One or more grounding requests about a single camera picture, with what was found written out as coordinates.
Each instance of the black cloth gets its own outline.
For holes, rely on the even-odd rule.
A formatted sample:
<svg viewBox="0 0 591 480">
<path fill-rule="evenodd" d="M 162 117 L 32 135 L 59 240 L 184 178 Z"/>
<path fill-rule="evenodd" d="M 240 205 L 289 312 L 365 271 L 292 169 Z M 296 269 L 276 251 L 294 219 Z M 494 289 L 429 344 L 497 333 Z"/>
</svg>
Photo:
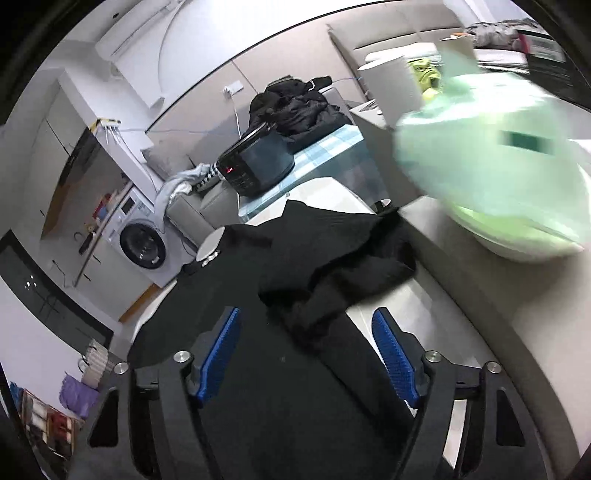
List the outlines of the black cloth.
<svg viewBox="0 0 591 480">
<path fill-rule="evenodd" d="M 296 153 L 350 124 L 339 107 L 329 104 L 318 91 L 331 84 L 330 77 L 315 78 L 307 83 L 288 78 L 270 84 L 251 102 L 250 123 L 245 135 L 263 122 L 276 124 L 289 152 Z"/>
<path fill-rule="evenodd" d="M 413 418 L 345 309 L 413 274 L 397 212 L 290 201 L 281 218 L 226 227 L 218 248 L 179 276 L 129 363 L 190 348 L 225 306 L 238 307 L 240 341 L 202 410 L 225 480 L 390 478 Z"/>
</svg>

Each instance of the washing machine door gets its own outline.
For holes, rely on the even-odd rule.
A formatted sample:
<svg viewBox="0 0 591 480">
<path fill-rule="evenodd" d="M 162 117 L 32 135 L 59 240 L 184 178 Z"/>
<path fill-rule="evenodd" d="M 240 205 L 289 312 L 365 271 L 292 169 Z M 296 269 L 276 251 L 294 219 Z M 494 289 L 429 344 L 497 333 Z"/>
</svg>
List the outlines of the washing machine door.
<svg viewBox="0 0 591 480">
<path fill-rule="evenodd" d="M 119 234 L 121 250 L 134 264 L 148 270 L 159 268 L 166 260 L 166 246 L 156 228 L 130 223 Z"/>
</svg>

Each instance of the wall outlet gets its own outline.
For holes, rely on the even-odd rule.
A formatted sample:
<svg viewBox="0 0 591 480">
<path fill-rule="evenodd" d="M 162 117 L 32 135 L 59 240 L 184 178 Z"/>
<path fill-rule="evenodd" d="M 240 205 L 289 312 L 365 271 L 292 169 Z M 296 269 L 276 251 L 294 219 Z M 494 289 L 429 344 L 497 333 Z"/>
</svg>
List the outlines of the wall outlet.
<svg viewBox="0 0 591 480">
<path fill-rule="evenodd" d="M 222 91 L 224 95 L 226 95 L 226 97 L 230 98 L 236 95 L 238 92 L 240 92 L 240 90 L 242 90 L 243 88 L 244 85 L 242 84 L 242 82 L 240 80 L 237 80 L 230 85 L 226 85 Z"/>
</svg>

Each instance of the washing machine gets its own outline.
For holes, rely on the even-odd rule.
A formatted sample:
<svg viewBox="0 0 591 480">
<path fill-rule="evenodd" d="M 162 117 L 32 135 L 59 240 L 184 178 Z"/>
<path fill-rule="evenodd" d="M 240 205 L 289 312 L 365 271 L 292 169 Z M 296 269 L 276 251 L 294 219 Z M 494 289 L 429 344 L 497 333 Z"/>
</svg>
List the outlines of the washing machine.
<svg viewBox="0 0 591 480">
<path fill-rule="evenodd" d="M 123 198 L 109 219 L 107 241 L 146 277 L 165 287 L 196 251 L 170 223 L 165 231 L 156 227 L 152 203 L 135 187 Z"/>
</svg>

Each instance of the white cylinder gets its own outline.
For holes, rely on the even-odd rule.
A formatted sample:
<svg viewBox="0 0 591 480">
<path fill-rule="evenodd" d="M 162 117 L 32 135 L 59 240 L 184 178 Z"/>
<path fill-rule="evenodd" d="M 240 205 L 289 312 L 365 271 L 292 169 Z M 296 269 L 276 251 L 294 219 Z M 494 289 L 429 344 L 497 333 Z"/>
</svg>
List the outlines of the white cylinder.
<svg viewBox="0 0 591 480">
<path fill-rule="evenodd" d="M 375 60 L 359 67 L 358 72 L 389 126 L 395 127 L 405 113 L 423 107 L 421 90 L 404 56 Z"/>
</svg>

